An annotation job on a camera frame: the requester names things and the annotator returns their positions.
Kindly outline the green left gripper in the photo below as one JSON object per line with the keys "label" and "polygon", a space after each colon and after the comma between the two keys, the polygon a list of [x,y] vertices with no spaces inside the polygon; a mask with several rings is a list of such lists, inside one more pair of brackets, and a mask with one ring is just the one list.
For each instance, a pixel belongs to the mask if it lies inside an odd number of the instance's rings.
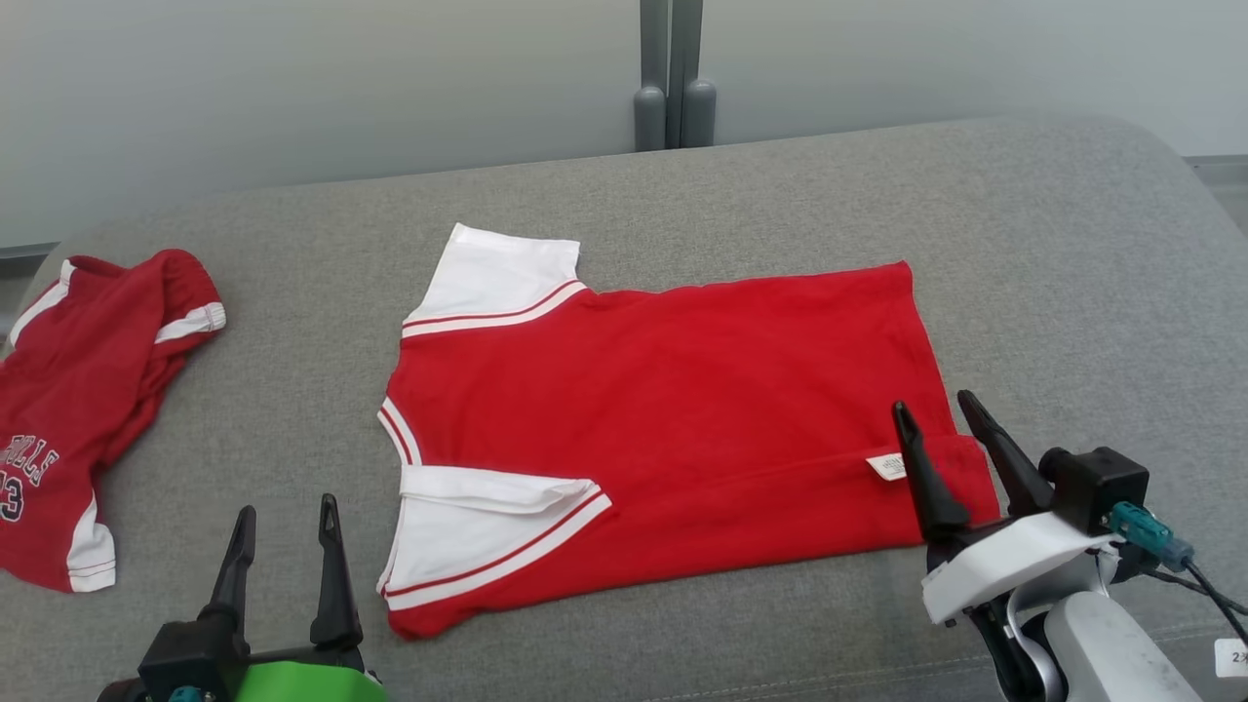
{"label": "green left gripper", "polygon": [[[310,627],[313,647],[256,653],[235,701],[387,701],[387,690],[366,667],[358,645],[363,630],[339,528],[334,493],[322,493],[318,512],[322,572],[317,613]],[[222,618],[230,627],[245,627],[247,573],[255,563],[255,507],[238,511],[213,593],[197,620]]]}

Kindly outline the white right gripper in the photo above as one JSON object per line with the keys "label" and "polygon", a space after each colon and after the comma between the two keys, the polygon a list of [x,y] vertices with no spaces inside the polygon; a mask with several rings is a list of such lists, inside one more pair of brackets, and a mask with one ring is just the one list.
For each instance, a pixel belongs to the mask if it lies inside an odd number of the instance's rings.
{"label": "white right gripper", "polygon": [[[953,620],[965,608],[988,603],[1085,556],[1092,557],[1092,572],[1109,581],[1119,563],[1112,538],[1087,536],[1060,516],[1042,513],[1051,507],[1052,485],[972,391],[961,390],[955,398],[993,462],[1008,515],[1022,518],[958,551],[924,577],[922,602],[930,621]],[[894,403],[892,418],[919,532],[926,543],[946,542],[967,528],[970,513],[936,470],[909,406]]]}

